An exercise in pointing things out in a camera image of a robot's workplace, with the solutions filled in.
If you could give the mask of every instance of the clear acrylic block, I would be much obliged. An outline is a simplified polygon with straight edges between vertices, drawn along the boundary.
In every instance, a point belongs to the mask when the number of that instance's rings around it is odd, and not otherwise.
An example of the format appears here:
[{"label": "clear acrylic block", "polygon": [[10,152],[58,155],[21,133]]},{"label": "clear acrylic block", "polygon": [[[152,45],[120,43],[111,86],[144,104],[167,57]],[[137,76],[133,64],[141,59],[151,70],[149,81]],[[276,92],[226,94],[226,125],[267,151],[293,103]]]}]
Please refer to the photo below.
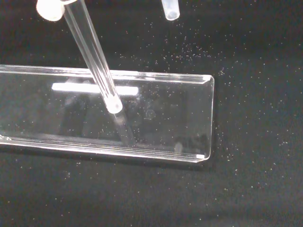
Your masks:
[{"label": "clear acrylic block", "polygon": [[214,78],[111,70],[109,114],[88,69],[0,65],[0,144],[197,163],[210,157]]}]

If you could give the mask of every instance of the plastic tube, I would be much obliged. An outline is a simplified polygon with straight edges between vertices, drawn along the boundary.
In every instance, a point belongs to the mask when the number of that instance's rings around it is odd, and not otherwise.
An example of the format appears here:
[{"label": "plastic tube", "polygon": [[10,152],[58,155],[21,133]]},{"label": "plastic tube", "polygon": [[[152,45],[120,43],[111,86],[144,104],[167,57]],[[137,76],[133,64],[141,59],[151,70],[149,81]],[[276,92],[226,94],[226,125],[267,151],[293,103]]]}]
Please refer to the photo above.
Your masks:
[{"label": "plastic tube", "polygon": [[162,0],[162,5],[167,20],[176,20],[180,17],[178,0]]},{"label": "plastic tube", "polygon": [[100,88],[108,111],[111,114],[119,113],[123,106],[84,0],[62,0],[62,3],[65,5],[65,20]]}]

